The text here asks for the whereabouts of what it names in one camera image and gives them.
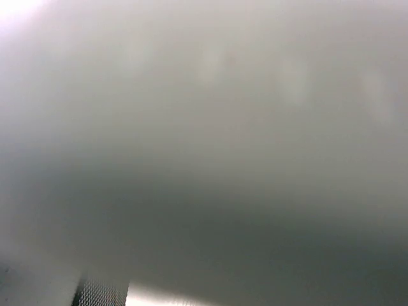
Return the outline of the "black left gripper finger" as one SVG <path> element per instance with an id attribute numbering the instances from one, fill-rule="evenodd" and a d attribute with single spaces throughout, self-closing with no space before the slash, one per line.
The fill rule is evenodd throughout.
<path id="1" fill-rule="evenodd" d="M 1 265 L 1 305 L 125 305 L 128 283 Z"/>

